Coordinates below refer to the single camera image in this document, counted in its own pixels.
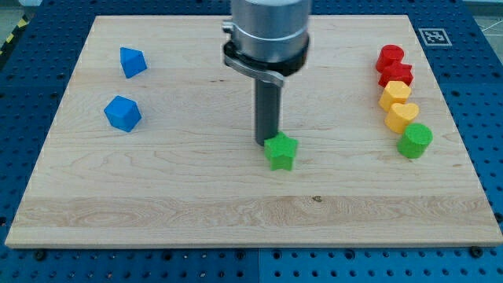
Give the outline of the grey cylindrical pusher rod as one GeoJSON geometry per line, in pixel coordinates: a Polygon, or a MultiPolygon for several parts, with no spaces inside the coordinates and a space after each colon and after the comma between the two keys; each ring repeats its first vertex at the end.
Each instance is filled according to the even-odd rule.
{"type": "Polygon", "coordinates": [[[281,112],[281,88],[273,83],[255,80],[255,141],[264,146],[265,140],[278,133],[281,112]]]}

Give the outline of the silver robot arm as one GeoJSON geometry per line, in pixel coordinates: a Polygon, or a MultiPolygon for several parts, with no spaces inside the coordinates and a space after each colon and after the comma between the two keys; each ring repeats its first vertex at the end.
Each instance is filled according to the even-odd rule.
{"type": "Polygon", "coordinates": [[[255,80],[255,141],[278,133],[285,78],[305,64],[310,0],[232,0],[224,64],[255,80]]]}

